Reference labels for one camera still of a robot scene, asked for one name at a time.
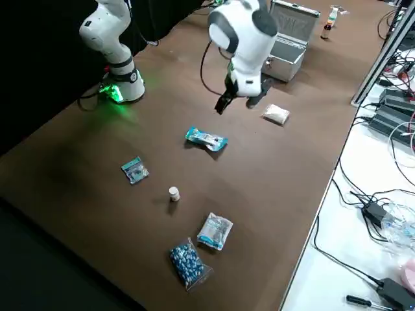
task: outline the small sealed bag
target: small sealed bag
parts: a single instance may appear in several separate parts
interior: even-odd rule
[[[204,243],[211,248],[221,251],[225,245],[226,238],[233,226],[233,222],[226,218],[210,213],[202,230],[197,235],[198,242]]]
[[[269,121],[274,121],[279,125],[284,125],[285,121],[288,119],[290,112],[283,108],[278,107],[277,105],[268,105],[265,111],[262,114],[262,118]]]
[[[170,250],[170,259],[186,291],[202,284],[213,273],[211,267],[203,264],[190,238]]]
[[[149,174],[148,170],[144,167],[143,162],[139,157],[136,157],[134,160],[124,164],[121,169],[130,180],[131,185],[139,182]]]
[[[185,137],[196,144],[204,144],[211,151],[219,151],[228,143],[227,138],[200,131],[194,126],[190,127]]]

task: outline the pink object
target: pink object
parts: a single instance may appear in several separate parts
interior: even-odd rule
[[[401,278],[405,287],[415,294],[415,258],[403,266]]]

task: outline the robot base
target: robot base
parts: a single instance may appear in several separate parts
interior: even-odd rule
[[[106,74],[99,93],[105,93],[118,104],[122,102],[137,102],[145,93],[144,81],[138,70],[136,70],[136,73],[133,73],[132,80],[134,82],[115,81],[109,74]]]

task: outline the brown table surface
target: brown table surface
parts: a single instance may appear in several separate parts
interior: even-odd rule
[[[323,41],[332,3],[299,3],[322,17],[295,79],[256,109],[238,99],[222,116],[198,75],[206,17],[189,17],[136,57],[147,82],[141,102],[93,113],[71,105],[0,159],[0,195],[148,310],[278,307],[350,127],[350,98],[379,52],[377,21],[390,10],[338,1],[351,14]],[[204,69],[223,91],[226,60],[216,48]],[[283,128],[260,117],[270,103],[290,110]],[[192,125],[228,146],[209,154],[186,144]],[[136,156],[150,176],[131,186],[120,166]],[[173,185],[178,204],[169,203]],[[209,212],[234,226],[223,251],[198,248],[215,273],[187,294],[167,252],[195,241]]]

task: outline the black curtain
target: black curtain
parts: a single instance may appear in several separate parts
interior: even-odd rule
[[[157,40],[203,0],[131,2],[141,33],[147,40]],[[8,96],[0,111],[0,155],[100,81],[105,59],[87,48],[78,34],[96,7],[94,0],[6,2],[2,67],[9,87],[3,90]],[[133,23],[120,40],[134,54],[146,46]]]

